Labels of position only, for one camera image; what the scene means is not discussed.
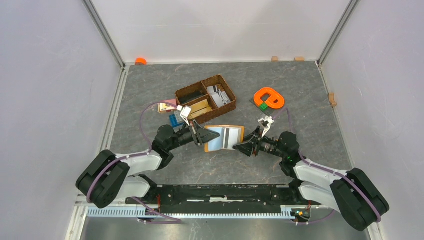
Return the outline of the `yellow leather card holder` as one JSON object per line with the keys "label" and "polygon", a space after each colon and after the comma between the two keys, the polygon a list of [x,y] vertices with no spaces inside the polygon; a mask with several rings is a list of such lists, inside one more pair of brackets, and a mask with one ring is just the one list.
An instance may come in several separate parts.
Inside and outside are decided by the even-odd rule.
{"label": "yellow leather card holder", "polygon": [[233,151],[233,146],[243,142],[245,132],[244,126],[206,125],[205,128],[219,134],[219,137],[205,144],[204,151],[206,153],[220,150]]}

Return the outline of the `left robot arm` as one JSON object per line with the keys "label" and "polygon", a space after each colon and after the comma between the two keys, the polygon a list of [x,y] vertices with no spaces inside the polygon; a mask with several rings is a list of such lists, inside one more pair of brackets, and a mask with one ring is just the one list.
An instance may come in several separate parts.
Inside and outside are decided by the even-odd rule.
{"label": "left robot arm", "polygon": [[139,197],[145,204],[151,204],[157,198],[157,190],[141,173],[167,167],[174,158],[171,152],[174,149],[189,143],[202,146],[220,136],[196,120],[178,131],[168,124],[162,125],[145,151],[129,154],[114,154],[108,149],[101,151],[76,180],[75,186],[88,203],[99,209],[116,199],[130,197]]}

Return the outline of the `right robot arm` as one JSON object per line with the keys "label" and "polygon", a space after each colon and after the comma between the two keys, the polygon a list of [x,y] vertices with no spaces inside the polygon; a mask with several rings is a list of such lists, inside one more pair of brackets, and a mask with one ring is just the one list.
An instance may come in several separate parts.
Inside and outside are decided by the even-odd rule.
{"label": "right robot arm", "polygon": [[289,199],[295,204],[316,202],[341,214],[355,230],[363,231],[379,223],[390,205],[366,173],[353,168],[349,171],[323,166],[302,155],[297,135],[285,131],[278,139],[262,136],[262,129],[233,146],[249,157],[264,152],[281,158],[283,173],[292,178]]}

